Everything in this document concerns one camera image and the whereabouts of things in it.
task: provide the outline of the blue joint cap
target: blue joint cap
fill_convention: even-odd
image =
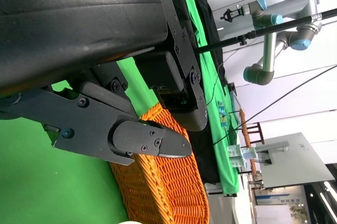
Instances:
[[[248,81],[248,68],[249,68],[249,67],[246,67],[246,68],[244,69],[244,71],[243,71],[243,79],[244,79],[245,81],[247,81],[247,82],[249,82],[249,81]]]
[[[265,0],[257,0],[257,3],[260,5],[260,7],[262,8],[262,10],[266,10],[267,9],[267,2]]]
[[[270,21],[272,25],[277,25],[283,23],[283,16],[282,15],[277,15],[277,14],[272,14],[270,16]]]
[[[308,49],[311,41],[309,39],[299,39],[291,43],[290,47],[295,50],[305,50]]]
[[[254,26],[254,29],[255,29],[255,30],[259,30],[259,29],[261,29],[261,28],[263,28],[263,27],[256,27],[256,26]]]

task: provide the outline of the white wall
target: white wall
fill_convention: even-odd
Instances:
[[[318,5],[319,11],[336,7],[337,0],[320,0]],[[219,13],[219,11],[215,11],[213,15],[216,16]],[[329,66],[337,64],[337,43],[335,42],[337,40],[337,22],[327,24],[331,21],[333,20],[326,20],[321,32],[315,36],[309,49],[300,52],[288,48],[276,59],[275,79],[267,86],[253,85],[243,79],[245,67],[256,63],[263,55],[263,38],[259,38],[255,44],[237,51],[235,49],[239,45],[224,48],[226,76],[228,81],[234,82],[237,87],[246,118],[250,118],[295,86],[324,71]],[[252,121],[275,120],[337,109],[336,87],[337,69],[301,87]]]
[[[327,111],[265,121],[261,123],[261,129],[265,139],[301,132],[325,164],[336,164],[336,121],[337,111]],[[250,135],[250,137],[251,141],[259,140],[258,135]]]
[[[227,8],[235,9],[254,0],[208,0],[213,10],[221,39],[252,30],[250,17],[238,17],[233,23],[220,21]],[[266,0],[272,5],[280,0]],[[320,0],[319,12],[337,8],[337,0]],[[235,82],[238,98],[246,119],[275,101],[295,86],[337,64],[337,17],[324,20],[321,32],[309,49],[284,51],[276,59],[275,79],[267,86],[247,83],[243,79],[246,66],[256,63],[263,55],[263,38],[249,40],[251,46],[233,45],[223,48],[224,66],[229,82]],[[302,86],[286,98],[261,113],[251,122],[261,121],[265,138],[303,132],[325,164],[336,163],[337,155],[337,69]]]

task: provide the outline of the black pole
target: black pole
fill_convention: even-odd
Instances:
[[[238,42],[240,42],[238,40],[238,38],[233,37],[233,38],[226,39],[224,41],[221,41],[221,42],[218,42],[218,43],[215,43],[215,44],[210,44],[210,45],[206,45],[206,46],[196,48],[196,49],[194,49],[194,53],[200,54],[200,53],[204,53],[204,52],[210,52],[210,51],[218,49],[218,48],[222,48],[222,47],[230,46],[230,45],[233,45],[233,44],[237,44]]]
[[[195,54],[200,54],[200,53],[204,53],[204,52],[210,52],[212,50],[218,49],[218,48],[222,48],[222,47],[226,47],[226,46],[230,46],[233,44],[237,44],[239,42],[243,42],[243,37],[245,39],[253,39],[259,36],[264,36],[270,33],[274,33],[274,32],[279,32],[288,28],[294,28],[294,27],[298,27],[304,24],[309,24],[312,23],[314,19],[313,17],[318,17],[321,16],[321,20],[324,19],[328,19],[334,16],[337,16],[337,8],[332,9],[332,10],[328,10],[325,12],[321,12],[312,16],[306,16],[306,17],[302,17],[300,19],[296,19],[290,22],[286,22],[286,23],[281,23],[275,26],[271,26],[268,28],[263,28],[263,29],[259,29],[259,30],[252,30],[248,33],[246,33],[245,35],[241,35],[238,37],[232,37],[229,39],[226,39],[224,41],[215,43],[215,44],[210,44],[210,45],[206,45],[206,46],[202,46],[199,48],[196,48],[194,50]]]

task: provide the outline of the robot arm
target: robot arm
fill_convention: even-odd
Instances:
[[[258,3],[261,0],[250,3],[250,9],[258,9]],[[253,24],[258,28],[275,25],[273,22],[266,22],[265,17],[270,17],[276,13],[283,17],[301,18],[317,14],[318,0],[285,0],[283,2],[274,4],[268,9],[255,10],[252,14]],[[267,85],[274,76],[274,60],[279,56],[281,51],[291,47],[295,50],[305,50],[311,44],[314,35],[317,35],[321,30],[322,24],[314,22],[299,26],[296,32],[280,32],[278,34],[268,34],[264,38],[263,57],[257,64],[249,66],[244,71],[244,79],[248,82]]]
[[[201,72],[172,0],[2,0],[0,119],[44,125],[56,148],[128,165],[191,155],[179,133],[137,118],[116,60],[134,57],[187,130],[207,124]],[[51,84],[68,80],[73,90]]]

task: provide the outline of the black cable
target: black cable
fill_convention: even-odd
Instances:
[[[255,38],[251,43],[249,43],[247,46],[251,45],[253,42],[255,42],[256,40],[258,40],[259,37]],[[212,98],[211,100],[206,104],[206,107],[212,102],[213,98],[214,98],[214,93],[215,93],[215,86],[216,86],[216,82],[217,80],[219,79],[219,70],[220,70],[220,67],[223,66],[224,63],[227,62],[228,59],[230,59],[235,53],[237,53],[239,51],[239,49],[237,49],[236,51],[234,51],[223,63],[221,63],[218,67],[217,67],[217,77],[216,77],[216,80],[215,80],[215,83],[213,85],[213,91],[212,91]]]
[[[258,160],[258,159],[253,159],[254,160],[254,162],[258,162],[258,163],[260,163],[260,164],[265,164],[265,163],[267,163],[266,161],[263,161],[263,160]]]
[[[283,99],[285,96],[289,95],[290,93],[292,93],[293,91],[299,89],[301,86],[305,85],[306,83],[318,78],[319,76],[323,75],[324,73],[329,72],[332,69],[335,69],[337,67],[337,65],[330,67],[329,69],[317,74],[316,76],[308,79],[307,81],[303,82],[302,84],[296,86],[295,88],[291,89],[289,92],[287,92],[286,94],[284,94],[283,96],[281,96],[280,98],[278,98],[277,100],[275,100],[274,102],[272,102],[271,104],[269,104],[268,106],[266,106],[265,108],[263,108],[261,111],[259,111],[258,113],[256,113],[255,115],[253,115],[251,118],[249,118],[248,120],[246,120],[244,123],[241,123],[240,125],[238,125],[235,129],[233,129],[232,131],[230,131],[229,133],[227,133],[227,135],[225,135],[224,137],[222,137],[220,140],[218,140],[217,142],[215,142],[212,147],[214,147],[216,144],[218,144],[219,142],[221,142],[223,139],[225,139],[228,135],[230,135],[231,133],[235,132],[238,128],[240,128],[242,125],[246,124],[248,121],[252,120],[253,118],[255,118],[256,116],[258,116],[260,113],[266,111],[268,108],[270,108],[271,106],[273,106],[274,104],[276,104],[277,102],[279,102],[281,99]],[[202,152],[198,153],[197,155],[195,155],[196,157],[198,155],[200,155],[201,153],[203,153],[205,150],[207,150],[208,148],[205,148]]]

